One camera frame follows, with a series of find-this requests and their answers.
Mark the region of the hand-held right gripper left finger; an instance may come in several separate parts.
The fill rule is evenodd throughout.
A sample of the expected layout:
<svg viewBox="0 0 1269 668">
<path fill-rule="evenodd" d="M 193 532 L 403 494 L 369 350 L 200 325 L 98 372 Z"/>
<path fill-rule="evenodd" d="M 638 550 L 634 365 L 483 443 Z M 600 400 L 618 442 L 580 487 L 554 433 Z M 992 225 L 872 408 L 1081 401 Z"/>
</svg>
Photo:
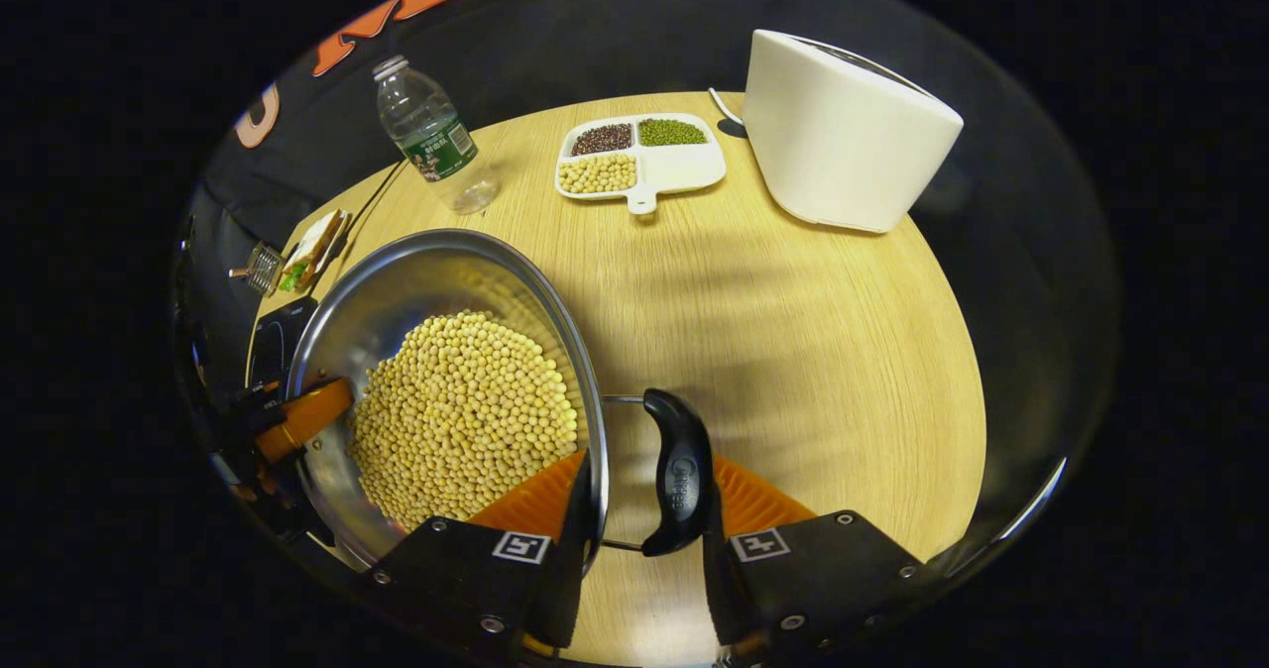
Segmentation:
<svg viewBox="0 0 1269 668">
<path fill-rule="evenodd" d="M 595 545 L 590 479 L 579 451 L 472 519 L 425 519 L 363 574 L 363 605 L 461 662 L 553 660 Z"/>
</svg>

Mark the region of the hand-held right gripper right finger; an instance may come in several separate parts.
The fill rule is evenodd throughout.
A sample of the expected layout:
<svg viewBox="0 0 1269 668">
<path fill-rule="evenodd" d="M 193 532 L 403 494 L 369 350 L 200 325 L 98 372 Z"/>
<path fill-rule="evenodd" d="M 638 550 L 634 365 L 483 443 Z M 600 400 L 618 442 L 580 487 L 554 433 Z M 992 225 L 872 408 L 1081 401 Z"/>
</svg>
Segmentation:
<svg viewBox="0 0 1269 668">
<path fill-rule="evenodd" d="M 819 659 L 924 605 L 935 571 L 857 511 L 817 514 L 713 461 L 704 591 L 727 659 Z"/>
</svg>

